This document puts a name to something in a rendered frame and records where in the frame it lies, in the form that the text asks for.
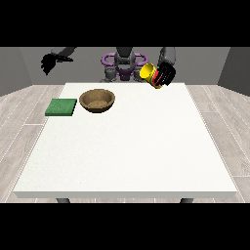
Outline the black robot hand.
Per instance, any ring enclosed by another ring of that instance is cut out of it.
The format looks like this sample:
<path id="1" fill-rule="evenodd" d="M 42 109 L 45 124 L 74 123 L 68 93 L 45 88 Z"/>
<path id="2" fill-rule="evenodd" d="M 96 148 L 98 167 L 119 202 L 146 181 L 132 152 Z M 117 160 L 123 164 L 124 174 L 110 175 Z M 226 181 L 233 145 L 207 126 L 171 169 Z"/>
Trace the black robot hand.
<path id="1" fill-rule="evenodd" d="M 56 66 L 57 63 L 72 62 L 72 59 L 65 56 L 59 56 L 56 54 L 47 54 L 41 61 L 41 68 L 43 72 L 48 75 L 50 71 Z"/>
<path id="2" fill-rule="evenodd" d="M 176 75 L 176 69 L 168 62 L 163 62 L 158 68 L 158 75 L 155 78 L 155 85 L 169 85 Z"/>

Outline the brown wooden bowl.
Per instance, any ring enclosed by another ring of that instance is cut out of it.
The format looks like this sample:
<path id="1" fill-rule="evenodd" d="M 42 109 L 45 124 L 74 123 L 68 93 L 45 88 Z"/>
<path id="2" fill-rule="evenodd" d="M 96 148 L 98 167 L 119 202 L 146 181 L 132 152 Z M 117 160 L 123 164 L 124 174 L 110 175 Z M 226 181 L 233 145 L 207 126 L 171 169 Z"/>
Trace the brown wooden bowl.
<path id="1" fill-rule="evenodd" d="M 115 95 L 105 89 L 86 91 L 79 97 L 80 104 L 89 112 L 102 113 L 108 111 L 114 104 Z"/>

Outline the green square pad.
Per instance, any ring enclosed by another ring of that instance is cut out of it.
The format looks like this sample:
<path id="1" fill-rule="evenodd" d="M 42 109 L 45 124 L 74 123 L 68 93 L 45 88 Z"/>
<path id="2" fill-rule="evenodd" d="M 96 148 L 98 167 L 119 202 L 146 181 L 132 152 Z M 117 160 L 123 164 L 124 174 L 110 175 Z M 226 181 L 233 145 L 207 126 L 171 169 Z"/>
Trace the green square pad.
<path id="1" fill-rule="evenodd" d="M 52 99 L 45 111 L 46 116 L 71 116 L 75 109 L 76 99 Z"/>

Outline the yellow cup with melon print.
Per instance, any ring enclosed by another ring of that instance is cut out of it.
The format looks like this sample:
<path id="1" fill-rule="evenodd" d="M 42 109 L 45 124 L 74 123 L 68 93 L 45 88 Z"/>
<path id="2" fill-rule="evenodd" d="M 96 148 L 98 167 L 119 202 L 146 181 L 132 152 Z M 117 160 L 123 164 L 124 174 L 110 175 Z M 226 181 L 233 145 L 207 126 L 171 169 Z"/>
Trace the yellow cup with melon print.
<path id="1" fill-rule="evenodd" d="M 155 89 L 160 89 L 161 85 L 156 84 L 156 77 L 158 76 L 158 70 L 153 63 L 146 63 L 140 70 L 140 77 L 149 83 Z"/>

